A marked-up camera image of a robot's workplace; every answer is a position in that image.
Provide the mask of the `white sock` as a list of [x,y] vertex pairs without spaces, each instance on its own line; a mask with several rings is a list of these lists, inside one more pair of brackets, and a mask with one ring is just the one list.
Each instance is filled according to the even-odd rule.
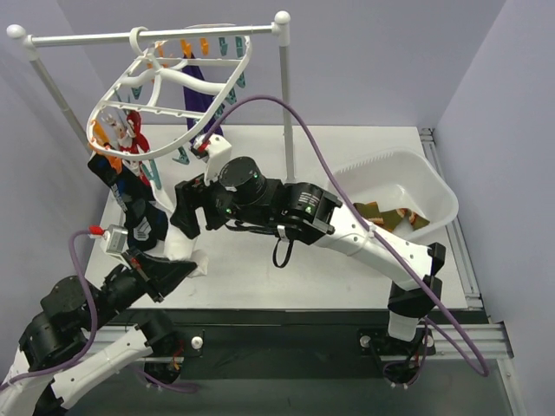
[[[163,188],[158,189],[153,181],[150,182],[156,206],[165,212],[167,220],[175,212],[175,204]],[[196,250],[197,238],[189,239],[177,226],[168,222],[166,239],[157,243],[149,253],[156,257],[164,257],[171,261],[188,260],[197,264],[191,278],[206,276],[208,271],[208,255],[203,250]]]

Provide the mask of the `olive striped sock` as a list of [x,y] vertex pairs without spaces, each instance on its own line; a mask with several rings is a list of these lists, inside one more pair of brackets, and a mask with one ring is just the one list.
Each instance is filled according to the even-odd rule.
[[387,231],[393,231],[403,221],[407,221],[413,231],[418,231],[430,224],[430,221],[415,211],[408,208],[398,208],[390,211],[382,211],[382,227]]
[[386,224],[385,217],[382,215],[379,205],[376,202],[367,204],[354,203],[354,207],[364,219],[379,226],[384,226]]

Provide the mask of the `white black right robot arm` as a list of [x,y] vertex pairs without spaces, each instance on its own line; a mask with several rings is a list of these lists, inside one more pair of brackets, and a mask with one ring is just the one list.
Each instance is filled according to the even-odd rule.
[[178,183],[174,191],[170,222],[190,239],[200,234],[196,211],[201,209],[209,231],[233,221],[241,231],[342,253],[388,277],[392,283],[384,341],[394,353],[414,346],[417,325],[441,298],[437,274],[445,263],[443,244],[414,244],[359,219],[318,185],[268,179],[250,157],[232,159],[214,181],[199,175]]

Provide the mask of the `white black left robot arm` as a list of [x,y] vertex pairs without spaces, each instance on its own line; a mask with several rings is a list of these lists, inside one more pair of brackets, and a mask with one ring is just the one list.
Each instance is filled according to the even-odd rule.
[[42,312],[28,324],[1,387],[3,415],[63,415],[88,391],[131,362],[165,356],[178,347],[167,314],[156,310],[120,339],[88,359],[83,349],[91,328],[101,328],[143,296],[162,302],[197,264],[127,250],[101,287],[77,276],[62,279],[41,300]]

